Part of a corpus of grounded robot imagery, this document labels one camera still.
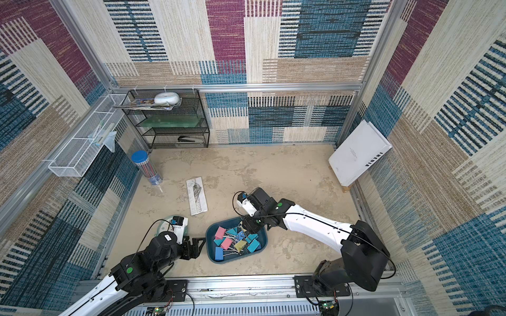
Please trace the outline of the teal binder clip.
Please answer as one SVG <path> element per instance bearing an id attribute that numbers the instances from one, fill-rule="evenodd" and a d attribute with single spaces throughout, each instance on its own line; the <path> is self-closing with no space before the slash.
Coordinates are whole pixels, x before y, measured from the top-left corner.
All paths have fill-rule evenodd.
<path id="1" fill-rule="evenodd" d="M 215 239 L 214 240 L 214 243 L 216 244 L 216 246 L 221 246 L 221 244 L 223 243 L 224 239 Z"/>
<path id="2" fill-rule="evenodd" d="M 252 254 L 260 247 L 262 247 L 261 243 L 259 243 L 256 239 L 254 239 L 247 247 L 247 250 L 249 251 L 249 253 Z"/>
<path id="3" fill-rule="evenodd" d="M 251 243 L 253 240 L 257 239 L 258 238 L 258 235 L 257 234 L 249 234 L 247 237 L 246 237 L 246 241 L 248 243 Z"/>
<path id="4" fill-rule="evenodd" d="M 231 229 L 227 230 L 226 234 L 230 235 L 230 236 L 237 236 L 238 235 L 237 227 L 234 227 L 234 228 L 231 228 Z"/>

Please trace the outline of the green round alarm clock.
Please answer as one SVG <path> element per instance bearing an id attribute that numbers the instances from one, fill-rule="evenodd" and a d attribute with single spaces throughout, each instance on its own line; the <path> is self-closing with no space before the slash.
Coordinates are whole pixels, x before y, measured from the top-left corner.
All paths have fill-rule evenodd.
<path id="1" fill-rule="evenodd" d="M 162 221 L 159 222 L 159 226 L 156 230 L 157 234 L 160 234 L 162 232 L 165 232 L 165 231 L 170 231 L 170 232 L 175 232 L 175 221 L 173 220 L 174 216 L 171 215 L 171 216 L 168 216 L 166 217 L 165 219 L 163 219 Z"/>

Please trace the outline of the pink binder clip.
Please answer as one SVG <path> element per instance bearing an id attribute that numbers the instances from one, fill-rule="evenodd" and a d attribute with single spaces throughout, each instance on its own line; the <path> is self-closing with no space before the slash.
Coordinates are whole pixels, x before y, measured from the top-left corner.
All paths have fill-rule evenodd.
<path id="1" fill-rule="evenodd" d="M 220 247 L 223 250 L 228 250 L 231 247 L 232 244 L 233 244 L 233 239 L 231 239 L 231 238 L 224 238 L 224 240 L 221 243 Z"/>
<path id="2" fill-rule="evenodd" d="M 225 233 L 226 233 L 226 229 L 223 228 L 223 227 L 221 227 L 221 226 L 219 226 L 218 229 L 217 229 L 217 231 L 216 231 L 216 233 L 215 233 L 215 237 L 214 238 L 216 240 L 221 240 L 221 239 L 224 238 Z"/>

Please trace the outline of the teal plastic storage box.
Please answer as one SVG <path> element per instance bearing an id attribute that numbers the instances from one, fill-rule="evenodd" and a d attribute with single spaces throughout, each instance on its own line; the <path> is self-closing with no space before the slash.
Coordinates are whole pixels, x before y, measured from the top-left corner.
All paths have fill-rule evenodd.
<path id="1" fill-rule="evenodd" d="M 210 225 L 206 231 L 206 247 L 207 247 L 207 251 L 208 251 L 208 258 L 214 263 L 218 263 L 218 264 L 227 263 L 229 261 L 233 261 L 236 259 L 242 259 L 242 258 L 246 258 L 248 256 L 252 256 L 254 254 L 260 253 L 268 244 L 268 237 L 266 234 L 266 230 L 261 229 L 260 231 L 258 231 L 256 233 L 258 235 L 258 238 L 256 240 L 259 243 L 261 243 L 262 247 L 258 248 L 254 253 L 251 254 L 247 250 L 247 247 L 249 246 L 249 243 L 247 242 L 248 246 L 241 253 L 238 253 L 238 255 L 234 255 L 234 256 L 227 256 L 224 261 L 217 262 L 214 260 L 215 247 L 220 247 L 220 246 L 216 246 L 216 244 L 214 243 L 214 240 L 215 240 L 214 237 L 215 237 L 215 233 L 216 233 L 219 226 L 225 228 L 226 231 L 231 228 L 237 227 L 238 233 L 244 232 L 246 237 L 250 234 L 250 233 L 246 232 L 246 230 L 242 227 L 242 219 L 240 217 L 228 219 L 228 220 L 221 221 L 221 222 L 215 223 L 213 225 Z M 239 241 L 237 239 L 237 236 L 230 236 L 225 233 L 224 238 L 233 239 L 233 244 L 231 245 L 229 250 L 236 251 L 234 249 L 234 244 Z"/>

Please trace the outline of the yellow binder clip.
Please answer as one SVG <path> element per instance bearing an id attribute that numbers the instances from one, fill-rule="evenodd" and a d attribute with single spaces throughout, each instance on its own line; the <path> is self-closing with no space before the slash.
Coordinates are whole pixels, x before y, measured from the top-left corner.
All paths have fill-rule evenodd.
<path id="1" fill-rule="evenodd" d="M 238 252 L 238 253 L 241 253 L 246 247 L 248 246 L 248 243 L 247 241 L 245 240 L 240 240 L 238 241 L 237 243 L 234 244 L 234 249 Z"/>

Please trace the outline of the packaged ruler card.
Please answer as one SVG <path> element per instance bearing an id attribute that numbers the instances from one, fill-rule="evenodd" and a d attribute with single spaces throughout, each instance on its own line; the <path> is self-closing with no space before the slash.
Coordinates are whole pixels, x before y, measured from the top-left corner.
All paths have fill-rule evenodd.
<path id="1" fill-rule="evenodd" d="M 186 181 L 188 201 L 191 215 L 196 216 L 208 211 L 208 204 L 204 192 L 204 185 L 201 177 Z"/>

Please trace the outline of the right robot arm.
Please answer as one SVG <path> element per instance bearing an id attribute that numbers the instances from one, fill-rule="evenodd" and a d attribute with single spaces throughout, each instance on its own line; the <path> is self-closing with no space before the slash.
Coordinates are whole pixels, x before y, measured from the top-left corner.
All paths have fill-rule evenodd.
<path id="1" fill-rule="evenodd" d="M 339 286 L 354 283 L 374 292 L 391 256 L 373 228 L 364 221 L 355 224 L 333 221 L 311 213 L 291 200 L 274 200 L 262 188 L 239 192 L 237 207 L 246 212 L 242 227 L 248 233 L 279 227 L 307 235 L 339 252 L 341 257 L 321 261 L 308 286 L 321 296 L 329 296 Z"/>

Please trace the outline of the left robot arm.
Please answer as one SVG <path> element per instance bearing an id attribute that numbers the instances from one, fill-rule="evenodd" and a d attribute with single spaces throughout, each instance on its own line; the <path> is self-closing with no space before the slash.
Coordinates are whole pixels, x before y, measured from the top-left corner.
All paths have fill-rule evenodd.
<path id="1" fill-rule="evenodd" d="M 123 258 L 89 293 L 62 315 L 123 315 L 141 304 L 183 302 L 188 281 L 169 281 L 169 271 L 178 260 L 196 259 L 205 238 L 184 236 L 177 242 L 175 233 L 165 231 L 152 238 L 145 250 Z"/>

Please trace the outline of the blue-lid pencil tube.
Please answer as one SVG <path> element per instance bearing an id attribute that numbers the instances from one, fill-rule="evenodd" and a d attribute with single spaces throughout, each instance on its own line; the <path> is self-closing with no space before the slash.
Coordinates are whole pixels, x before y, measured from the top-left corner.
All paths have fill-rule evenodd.
<path id="1" fill-rule="evenodd" d="M 151 163 L 147 151 L 136 151 L 131 155 L 131 159 L 151 185 L 158 186 L 162 183 L 163 179 Z"/>

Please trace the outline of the black stapler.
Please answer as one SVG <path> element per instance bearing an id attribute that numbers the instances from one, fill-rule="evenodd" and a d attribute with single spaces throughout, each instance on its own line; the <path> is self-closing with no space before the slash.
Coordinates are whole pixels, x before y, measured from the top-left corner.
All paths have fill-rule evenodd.
<path id="1" fill-rule="evenodd" d="M 203 144 L 204 139 L 202 138 L 195 138 L 190 136 L 180 136 L 177 139 L 178 143 L 195 143 L 195 144 Z"/>

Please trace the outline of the white booklet on stand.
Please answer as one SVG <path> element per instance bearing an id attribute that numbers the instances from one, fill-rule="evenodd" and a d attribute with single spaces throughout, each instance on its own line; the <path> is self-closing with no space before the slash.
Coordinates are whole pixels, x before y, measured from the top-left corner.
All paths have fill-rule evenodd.
<path id="1" fill-rule="evenodd" d="M 342 187 L 350 187 L 392 144 L 371 123 L 365 120 L 353 130 L 328 159 Z"/>

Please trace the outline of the white oval device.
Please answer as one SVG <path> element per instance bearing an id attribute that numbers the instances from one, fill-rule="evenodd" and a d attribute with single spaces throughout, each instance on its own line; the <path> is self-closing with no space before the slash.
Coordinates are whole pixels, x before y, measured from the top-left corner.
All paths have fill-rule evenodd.
<path id="1" fill-rule="evenodd" d="M 154 98 L 155 105 L 174 106 L 181 100 L 181 97 L 175 92 L 159 93 Z"/>

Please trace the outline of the magazines on shelf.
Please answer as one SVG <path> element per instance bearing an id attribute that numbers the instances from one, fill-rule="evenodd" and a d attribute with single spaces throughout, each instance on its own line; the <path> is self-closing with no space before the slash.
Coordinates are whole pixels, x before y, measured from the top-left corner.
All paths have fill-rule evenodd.
<path id="1" fill-rule="evenodd" d="M 135 99 L 135 100 L 125 100 L 120 105 L 114 105 L 115 109 L 124 109 L 124 110 L 136 110 L 136 111 L 170 111 L 175 107 L 179 107 L 182 104 L 182 99 L 179 99 L 176 103 L 163 103 L 156 104 L 154 103 L 155 99 Z"/>

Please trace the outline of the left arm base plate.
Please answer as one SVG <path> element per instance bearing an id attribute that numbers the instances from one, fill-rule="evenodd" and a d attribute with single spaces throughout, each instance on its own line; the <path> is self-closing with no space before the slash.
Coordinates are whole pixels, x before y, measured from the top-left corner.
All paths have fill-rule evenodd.
<path id="1" fill-rule="evenodd" d="M 188 280 L 185 279 L 167 279 L 163 288 L 162 296 L 158 299 L 159 303 L 179 303 L 186 300 L 186 291 Z"/>

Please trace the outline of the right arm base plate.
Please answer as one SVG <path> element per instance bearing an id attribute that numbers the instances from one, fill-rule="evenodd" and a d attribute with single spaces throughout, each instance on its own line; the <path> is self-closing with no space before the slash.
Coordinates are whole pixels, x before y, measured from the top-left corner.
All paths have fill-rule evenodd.
<path id="1" fill-rule="evenodd" d="M 325 297 L 348 297 L 351 290 L 346 284 L 338 284 L 335 287 L 326 286 L 310 275 L 295 275 L 296 297 L 298 298 L 325 298 Z"/>

